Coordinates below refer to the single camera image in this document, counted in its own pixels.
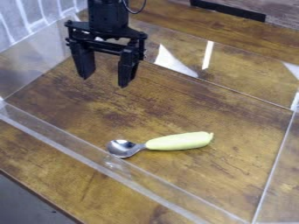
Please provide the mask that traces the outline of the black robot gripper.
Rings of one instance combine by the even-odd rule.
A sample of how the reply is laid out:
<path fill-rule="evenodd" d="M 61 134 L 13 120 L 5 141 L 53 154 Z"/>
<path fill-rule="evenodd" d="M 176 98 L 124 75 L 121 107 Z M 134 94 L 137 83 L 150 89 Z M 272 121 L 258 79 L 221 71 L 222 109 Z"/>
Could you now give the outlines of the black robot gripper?
<path fill-rule="evenodd" d="M 88 0 L 88 20 L 65 22 L 66 46 L 70 49 L 78 76 L 85 80 L 96 70 L 94 52 L 120 55 L 117 85 L 124 88 L 136 77 L 138 60 L 144 59 L 146 34 L 132 29 L 129 0 Z"/>

